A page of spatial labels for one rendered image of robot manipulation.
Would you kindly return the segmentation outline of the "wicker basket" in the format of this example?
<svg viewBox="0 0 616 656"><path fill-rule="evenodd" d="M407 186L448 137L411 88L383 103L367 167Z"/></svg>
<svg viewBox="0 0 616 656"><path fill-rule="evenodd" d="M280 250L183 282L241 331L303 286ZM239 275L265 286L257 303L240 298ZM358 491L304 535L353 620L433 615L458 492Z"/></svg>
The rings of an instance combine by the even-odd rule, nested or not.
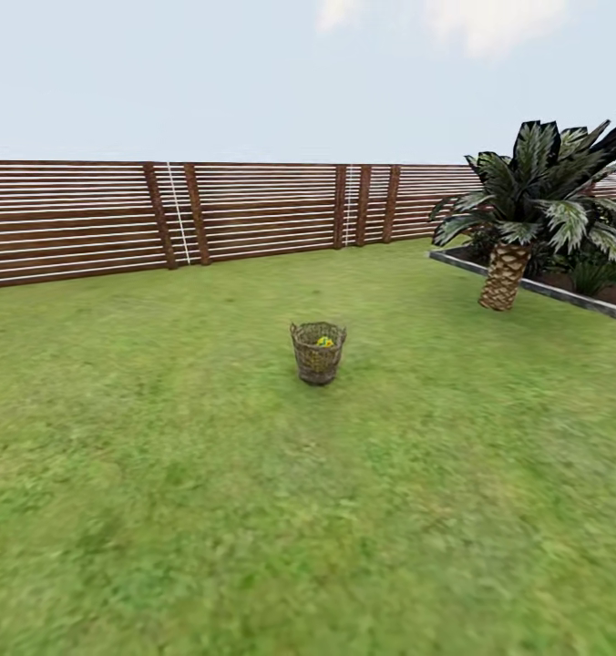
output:
<svg viewBox="0 0 616 656"><path fill-rule="evenodd" d="M333 382L337 377L338 362L347 337L347 328L344 330L339 327L334 328L338 338L331 347L318 347L315 331L312 328L302 332L303 326L296 326L294 323L290 324L290 328L299 377L308 385L317 387L324 387ZM326 366L323 371L319 368L319 354L326 355Z"/></svg>

